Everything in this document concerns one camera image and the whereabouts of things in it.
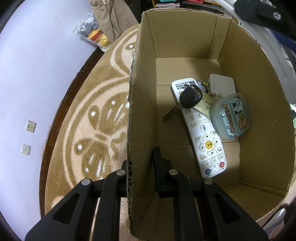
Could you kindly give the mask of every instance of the electrical outlet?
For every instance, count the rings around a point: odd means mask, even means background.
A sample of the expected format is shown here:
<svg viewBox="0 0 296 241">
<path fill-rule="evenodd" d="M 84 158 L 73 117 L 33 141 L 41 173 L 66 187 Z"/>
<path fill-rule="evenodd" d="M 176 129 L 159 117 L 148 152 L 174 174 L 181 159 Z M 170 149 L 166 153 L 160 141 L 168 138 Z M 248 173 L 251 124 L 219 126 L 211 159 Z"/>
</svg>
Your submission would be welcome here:
<svg viewBox="0 0 296 241">
<path fill-rule="evenodd" d="M 36 127 L 36 123 L 29 120 L 26 127 L 26 131 L 34 133 L 35 127 Z"/>
<path fill-rule="evenodd" d="M 29 145 L 22 145 L 22 154 L 30 155 L 31 146 Z"/>
</svg>

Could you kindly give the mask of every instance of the yellow button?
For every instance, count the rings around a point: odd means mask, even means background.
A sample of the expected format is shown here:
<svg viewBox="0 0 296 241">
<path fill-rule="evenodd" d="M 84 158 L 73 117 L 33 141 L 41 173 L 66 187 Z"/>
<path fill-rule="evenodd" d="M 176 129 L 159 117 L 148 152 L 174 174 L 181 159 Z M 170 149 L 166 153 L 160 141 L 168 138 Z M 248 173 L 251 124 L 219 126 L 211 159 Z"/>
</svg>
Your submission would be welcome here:
<svg viewBox="0 0 296 241">
<path fill-rule="evenodd" d="M 207 141 L 207 142 L 205 143 L 205 147 L 206 147 L 207 149 L 212 149 L 212 147 L 213 147 L 213 142 L 212 142 L 212 141 Z"/>
</svg>

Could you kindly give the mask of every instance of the clear plastic case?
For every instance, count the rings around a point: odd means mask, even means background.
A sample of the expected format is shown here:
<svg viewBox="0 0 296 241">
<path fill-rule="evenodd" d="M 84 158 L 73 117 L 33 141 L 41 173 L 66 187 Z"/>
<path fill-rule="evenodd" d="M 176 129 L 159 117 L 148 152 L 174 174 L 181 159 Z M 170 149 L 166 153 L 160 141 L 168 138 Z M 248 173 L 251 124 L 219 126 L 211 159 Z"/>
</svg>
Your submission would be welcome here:
<svg viewBox="0 0 296 241">
<path fill-rule="evenodd" d="M 218 100 L 209 111 L 213 126 L 220 137 L 236 139 L 250 127 L 249 106 L 241 93 Z"/>
</svg>

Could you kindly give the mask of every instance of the screw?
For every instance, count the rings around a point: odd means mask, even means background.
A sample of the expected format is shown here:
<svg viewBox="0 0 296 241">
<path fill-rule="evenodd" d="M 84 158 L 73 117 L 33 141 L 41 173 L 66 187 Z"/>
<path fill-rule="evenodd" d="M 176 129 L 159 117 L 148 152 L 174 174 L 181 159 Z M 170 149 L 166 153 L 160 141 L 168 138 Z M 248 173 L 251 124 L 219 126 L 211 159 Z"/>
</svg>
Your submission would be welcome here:
<svg viewBox="0 0 296 241">
<path fill-rule="evenodd" d="M 81 181 L 81 184 L 84 185 L 84 186 L 87 186 L 88 184 L 90 184 L 91 181 L 88 179 L 88 178 L 85 178 Z"/>
<path fill-rule="evenodd" d="M 273 16 L 276 20 L 281 20 L 281 15 L 278 12 L 274 12 Z"/>
<path fill-rule="evenodd" d="M 172 176 L 175 176 L 175 175 L 178 174 L 178 171 L 175 170 L 175 169 L 171 169 L 171 170 L 169 170 L 168 172 L 169 172 L 169 174 L 171 174 Z"/>
<path fill-rule="evenodd" d="M 122 169 L 117 170 L 117 172 L 116 172 L 116 174 L 117 174 L 118 176 L 123 176 L 125 173 L 126 173 L 126 171 L 125 171 L 125 170 L 122 170 Z"/>
<path fill-rule="evenodd" d="M 204 179 L 205 184 L 211 185 L 213 183 L 213 179 L 206 177 Z"/>
</svg>

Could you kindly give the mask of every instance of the corrugated cardboard edge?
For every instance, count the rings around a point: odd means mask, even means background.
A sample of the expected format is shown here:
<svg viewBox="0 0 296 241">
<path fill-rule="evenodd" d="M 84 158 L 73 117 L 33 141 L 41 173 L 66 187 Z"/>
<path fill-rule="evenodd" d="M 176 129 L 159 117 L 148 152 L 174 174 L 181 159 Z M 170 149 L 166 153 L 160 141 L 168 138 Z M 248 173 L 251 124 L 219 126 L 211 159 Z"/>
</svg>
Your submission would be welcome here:
<svg viewBox="0 0 296 241">
<path fill-rule="evenodd" d="M 137 59 L 137 53 L 139 52 L 139 33 L 141 32 L 142 29 L 142 25 L 139 25 L 139 29 L 138 29 L 138 33 L 137 33 L 137 40 L 135 43 L 135 52 L 133 54 L 133 61 L 131 64 L 131 76 L 130 76 L 130 80 L 129 80 L 129 85 L 131 86 L 133 84 L 133 76 L 134 76 L 134 72 L 135 72 L 135 66 L 136 66 L 136 59 Z M 129 88 L 129 95 L 128 95 L 128 101 L 130 104 L 131 103 L 131 88 Z M 132 114 L 132 108 L 129 108 L 129 116 L 131 116 Z M 128 119 L 128 130 L 130 130 L 131 128 L 131 122 Z M 135 236 L 135 230 L 134 230 L 134 222 L 132 219 L 132 213 L 131 213 L 131 207 L 132 207 L 132 162 L 131 162 L 131 158 L 130 158 L 130 143 L 129 143 L 129 131 L 127 132 L 127 154 L 128 154 L 128 158 L 127 158 L 127 198 L 128 198 L 128 217 L 129 217 L 129 221 L 130 221 L 130 232 L 131 235 Z"/>
</svg>

